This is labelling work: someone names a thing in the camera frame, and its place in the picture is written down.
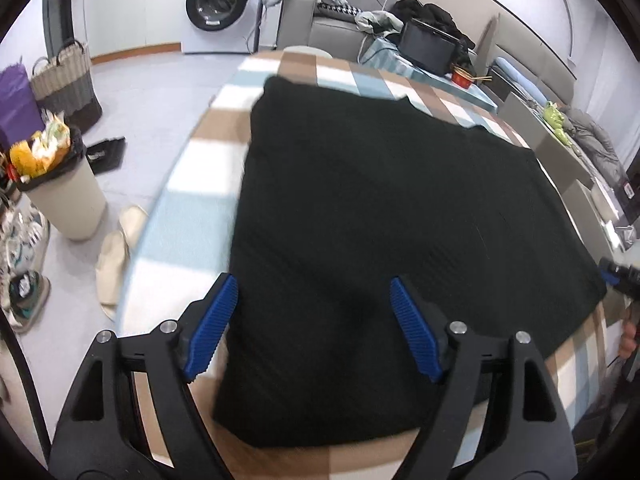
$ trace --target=wicker basket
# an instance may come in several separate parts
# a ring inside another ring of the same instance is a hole
[[[58,55],[42,66],[33,65],[31,89],[40,108],[65,113],[65,123],[85,133],[102,115],[91,79],[91,59],[86,46],[70,40]]]

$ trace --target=beige trash can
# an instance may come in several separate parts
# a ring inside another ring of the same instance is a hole
[[[25,190],[51,224],[70,240],[87,240],[98,228],[107,201],[86,158],[61,176]]]

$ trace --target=gray floor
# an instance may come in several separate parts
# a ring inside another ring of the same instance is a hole
[[[104,115],[84,136],[87,145],[124,136],[119,170],[98,176],[108,213],[91,240],[78,243],[52,228],[44,263],[51,294],[21,343],[53,435],[66,393],[92,338],[113,323],[95,295],[94,265],[104,235],[121,208],[149,210],[154,197],[209,100],[242,61],[237,55],[157,54],[95,66],[95,93]]]

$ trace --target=throw pillow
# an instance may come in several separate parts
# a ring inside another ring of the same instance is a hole
[[[331,5],[321,2],[316,5],[316,16],[324,16],[326,18],[333,18],[334,20],[340,20],[341,22],[355,23],[356,15],[361,12],[357,7],[350,5]]]

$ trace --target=human hand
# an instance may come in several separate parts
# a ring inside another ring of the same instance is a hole
[[[638,343],[636,343],[636,326],[627,320],[622,325],[622,336],[620,336],[618,355],[623,359],[628,359],[636,348],[638,348]]]

